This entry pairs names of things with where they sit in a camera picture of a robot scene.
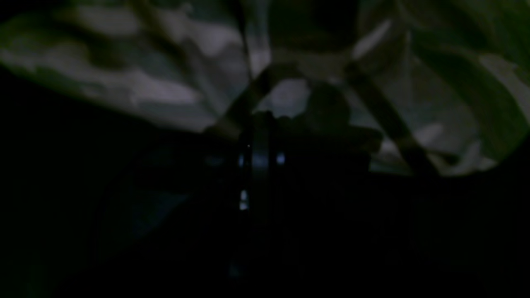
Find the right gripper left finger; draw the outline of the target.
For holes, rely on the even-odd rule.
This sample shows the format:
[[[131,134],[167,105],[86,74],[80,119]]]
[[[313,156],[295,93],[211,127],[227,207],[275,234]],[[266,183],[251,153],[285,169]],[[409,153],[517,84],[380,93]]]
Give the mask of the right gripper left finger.
[[[290,63],[267,66],[203,134],[228,141],[236,140],[250,126],[253,110],[284,79],[290,79]]]

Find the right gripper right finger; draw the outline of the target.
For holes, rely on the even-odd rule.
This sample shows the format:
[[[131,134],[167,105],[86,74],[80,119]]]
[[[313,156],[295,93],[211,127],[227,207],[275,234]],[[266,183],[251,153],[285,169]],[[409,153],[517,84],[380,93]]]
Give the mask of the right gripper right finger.
[[[356,62],[348,63],[344,73],[347,83],[397,147],[412,172],[419,177],[438,178],[439,172],[429,160],[426,151],[369,75],[361,70]]]

